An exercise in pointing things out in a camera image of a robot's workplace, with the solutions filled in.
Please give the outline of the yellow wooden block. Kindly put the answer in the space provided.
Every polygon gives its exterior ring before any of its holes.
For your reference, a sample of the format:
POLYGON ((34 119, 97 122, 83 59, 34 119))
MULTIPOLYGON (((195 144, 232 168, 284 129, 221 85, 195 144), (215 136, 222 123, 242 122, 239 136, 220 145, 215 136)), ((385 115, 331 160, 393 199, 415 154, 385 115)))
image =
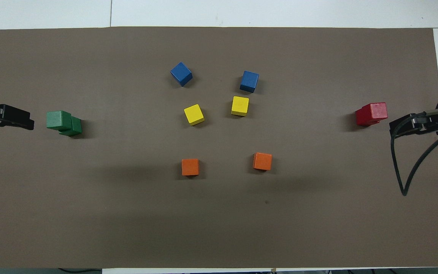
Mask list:
POLYGON ((234 96, 232 100, 231 114, 235 116, 247 116, 250 99, 248 97, 234 96))
POLYGON ((195 126, 198 123, 205 121, 205 117, 199 104, 192 105, 184 109, 184 114, 186 115, 188 124, 190 126, 195 126))

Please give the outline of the red wooden block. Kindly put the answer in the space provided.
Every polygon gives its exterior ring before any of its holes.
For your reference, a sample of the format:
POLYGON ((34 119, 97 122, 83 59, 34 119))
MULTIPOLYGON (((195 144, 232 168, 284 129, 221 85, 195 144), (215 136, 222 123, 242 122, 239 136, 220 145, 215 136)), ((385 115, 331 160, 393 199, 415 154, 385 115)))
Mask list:
POLYGON ((355 112, 356 124, 358 126, 369 127, 378 124, 379 120, 375 117, 372 111, 371 104, 367 104, 355 112))
POLYGON ((379 123, 381 120, 388 118, 388 112, 385 102, 370 104, 370 122, 379 123))

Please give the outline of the green wooden block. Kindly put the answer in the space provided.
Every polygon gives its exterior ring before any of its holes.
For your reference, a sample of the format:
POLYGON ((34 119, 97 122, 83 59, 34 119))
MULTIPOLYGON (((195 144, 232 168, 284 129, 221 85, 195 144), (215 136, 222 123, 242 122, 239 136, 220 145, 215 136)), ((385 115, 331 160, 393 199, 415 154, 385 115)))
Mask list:
POLYGON ((72 128, 71 114, 66 111, 47 112, 46 127, 57 131, 70 130, 72 128))
POLYGON ((82 134, 82 132, 83 130, 81 125, 81 120, 74 116, 71 116, 71 128, 68 130, 59 131, 59 134, 72 137, 75 135, 80 135, 82 134))

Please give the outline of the brown table mat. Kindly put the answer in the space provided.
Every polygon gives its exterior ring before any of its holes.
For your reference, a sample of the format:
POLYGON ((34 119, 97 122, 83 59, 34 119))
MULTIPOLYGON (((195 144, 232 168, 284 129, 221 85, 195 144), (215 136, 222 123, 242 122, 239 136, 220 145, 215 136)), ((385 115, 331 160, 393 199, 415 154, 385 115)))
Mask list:
POLYGON ((437 102, 432 29, 0 30, 0 104, 35 120, 0 128, 0 268, 438 266, 438 148, 403 196, 389 133, 437 102))

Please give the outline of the blue wooden block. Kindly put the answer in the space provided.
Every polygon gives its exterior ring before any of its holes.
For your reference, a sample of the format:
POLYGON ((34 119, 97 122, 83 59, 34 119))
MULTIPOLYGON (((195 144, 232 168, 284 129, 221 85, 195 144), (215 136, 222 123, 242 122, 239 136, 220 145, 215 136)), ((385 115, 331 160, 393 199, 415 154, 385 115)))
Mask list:
POLYGON ((245 70, 241 78, 240 90, 253 93, 257 88, 258 81, 258 73, 245 70))
POLYGON ((170 73, 181 87, 184 87, 191 79, 193 79, 192 72, 183 62, 179 62, 170 70, 170 73))

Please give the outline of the orange wooden block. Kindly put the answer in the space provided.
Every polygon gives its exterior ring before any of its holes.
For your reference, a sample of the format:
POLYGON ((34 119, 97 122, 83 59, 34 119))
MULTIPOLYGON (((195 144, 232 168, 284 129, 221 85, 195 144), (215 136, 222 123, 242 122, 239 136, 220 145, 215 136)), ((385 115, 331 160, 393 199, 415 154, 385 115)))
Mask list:
POLYGON ((200 163, 197 158, 185 158, 181 160, 182 176, 197 176, 200 174, 200 163))
POLYGON ((252 167, 256 170, 271 170, 272 160, 272 154, 256 152, 253 155, 252 167))

